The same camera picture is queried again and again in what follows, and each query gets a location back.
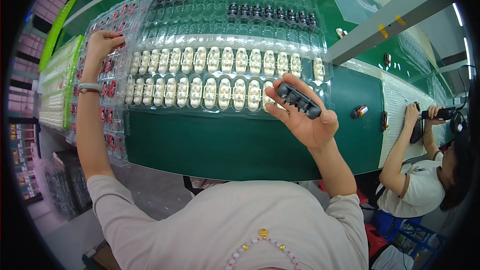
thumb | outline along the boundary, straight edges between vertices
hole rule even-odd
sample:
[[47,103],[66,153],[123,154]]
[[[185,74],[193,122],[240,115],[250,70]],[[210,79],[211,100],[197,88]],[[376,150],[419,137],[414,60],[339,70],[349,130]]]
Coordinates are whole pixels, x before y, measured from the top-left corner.
[[121,37],[109,39],[109,40],[107,40],[107,41],[108,41],[108,44],[110,45],[110,47],[113,48],[113,47],[120,46],[120,44],[122,44],[123,42],[125,42],[125,39],[126,39],[126,38],[127,38],[127,37],[125,37],[125,36],[121,36]]

sleeve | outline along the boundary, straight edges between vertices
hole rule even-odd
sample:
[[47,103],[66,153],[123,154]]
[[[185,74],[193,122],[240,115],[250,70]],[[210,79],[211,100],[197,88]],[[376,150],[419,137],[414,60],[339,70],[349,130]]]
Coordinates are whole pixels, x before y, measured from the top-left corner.
[[425,175],[407,174],[405,186],[405,195],[400,196],[400,199],[413,206],[429,205],[442,196],[442,191],[439,189],[442,188],[441,185],[433,178]]
[[130,191],[113,177],[94,175],[87,188],[93,213],[119,266],[124,270],[147,269],[161,222],[141,211]]
[[365,224],[363,223],[363,212],[360,208],[360,199],[357,194],[346,196],[337,195],[330,199],[325,213],[335,218],[343,227],[368,268],[368,242]]

black hair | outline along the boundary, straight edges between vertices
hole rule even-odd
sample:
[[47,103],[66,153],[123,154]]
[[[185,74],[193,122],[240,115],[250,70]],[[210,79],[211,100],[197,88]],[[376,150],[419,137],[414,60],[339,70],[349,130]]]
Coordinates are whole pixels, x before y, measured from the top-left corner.
[[457,164],[453,169],[453,184],[445,190],[440,210],[446,212],[457,206],[467,196],[473,179],[474,153],[470,147],[468,129],[455,136],[454,152]]

white t-shirt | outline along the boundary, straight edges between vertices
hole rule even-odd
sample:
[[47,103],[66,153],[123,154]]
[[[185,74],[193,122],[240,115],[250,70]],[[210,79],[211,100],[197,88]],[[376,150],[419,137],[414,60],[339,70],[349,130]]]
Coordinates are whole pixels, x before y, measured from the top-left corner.
[[443,157],[439,152],[435,160],[421,160],[410,167],[402,167],[400,172],[406,174],[403,197],[386,189],[377,200],[378,207],[398,218],[420,217],[435,210],[445,197],[437,175]]
[[[366,270],[368,244],[356,194],[335,196],[324,211],[305,188],[282,181],[222,183],[201,191],[186,207],[156,221],[116,179],[95,175],[87,182],[93,212],[123,270],[224,270],[248,242],[233,270]],[[288,253],[261,238],[286,245]]]

worker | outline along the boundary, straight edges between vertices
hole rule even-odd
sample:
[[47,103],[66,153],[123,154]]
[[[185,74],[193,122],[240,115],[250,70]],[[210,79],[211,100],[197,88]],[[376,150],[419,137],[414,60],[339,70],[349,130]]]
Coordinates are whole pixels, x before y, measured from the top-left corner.
[[[125,37],[113,31],[93,33],[81,83],[96,83],[102,61],[123,42]],[[282,81],[315,100],[322,108],[320,117],[310,120],[293,105],[283,104],[274,90]],[[292,74],[284,74],[273,88],[266,90],[267,95],[286,111],[272,104],[266,108],[308,148],[318,165],[331,197],[325,211],[298,184],[244,181],[205,189],[179,212],[156,221],[135,205],[130,191],[115,179],[99,118],[99,94],[80,93],[78,156],[93,212],[122,269],[368,268],[367,236],[355,179],[333,138],[339,127],[337,115],[325,109],[320,98]],[[288,144],[279,147],[266,140],[265,147],[278,153],[279,163],[296,159],[288,155]]]
[[428,108],[425,119],[423,146],[428,160],[402,166],[419,111],[415,103],[407,106],[402,132],[388,154],[383,169],[357,175],[357,187],[374,208],[398,218],[415,218],[432,212],[457,207],[470,188],[473,171],[473,153],[469,147],[467,129],[442,153],[434,142],[432,126],[444,124],[434,119],[441,107]]

